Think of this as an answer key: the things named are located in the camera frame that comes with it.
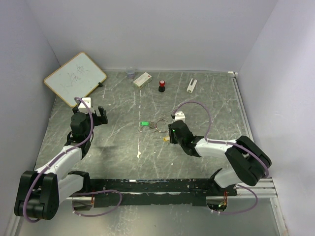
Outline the green key tag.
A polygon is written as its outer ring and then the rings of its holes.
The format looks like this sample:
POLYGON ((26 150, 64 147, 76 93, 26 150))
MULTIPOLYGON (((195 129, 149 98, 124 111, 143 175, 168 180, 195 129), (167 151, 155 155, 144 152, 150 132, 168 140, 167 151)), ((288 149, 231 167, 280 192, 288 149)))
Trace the green key tag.
POLYGON ((140 124, 141 126, 149 126, 149 125, 150 125, 150 122, 149 122, 149 121, 141 121, 141 122, 139 122, 139 124, 140 124))

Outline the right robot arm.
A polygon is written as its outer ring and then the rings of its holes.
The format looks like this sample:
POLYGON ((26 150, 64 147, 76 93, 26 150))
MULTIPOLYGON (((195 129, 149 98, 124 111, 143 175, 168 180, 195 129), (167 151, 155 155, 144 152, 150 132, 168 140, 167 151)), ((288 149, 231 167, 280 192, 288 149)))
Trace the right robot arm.
POLYGON ((220 169, 212 175, 209 191, 220 195, 226 187, 243 182, 256 186, 269 175, 271 159, 247 136, 236 140, 210 140, 193 135, 188 126, 177 120, 168 126, 170 143, 179 144, 183 151, 194 157, 216 157, 227 159, 230 167, 220 169))

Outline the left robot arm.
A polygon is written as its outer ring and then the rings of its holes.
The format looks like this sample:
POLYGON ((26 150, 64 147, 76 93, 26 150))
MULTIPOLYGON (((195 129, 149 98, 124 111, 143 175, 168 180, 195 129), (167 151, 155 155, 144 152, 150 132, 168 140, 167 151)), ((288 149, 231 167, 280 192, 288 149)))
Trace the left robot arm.
POLYGON ((99 115, 91 108, 91 114, 82 108, 73 108, 67 141, 61 152, 35 171, 25 171, 19 182, 14 205, 16 216, 32 221, 52 219, 61 202, 78 193, 90 194, 92 184, 89 173, 73 171, 72 167, 88 153, 94 137, 95 126, 108 123, 106 110, 98 107, 99 115))

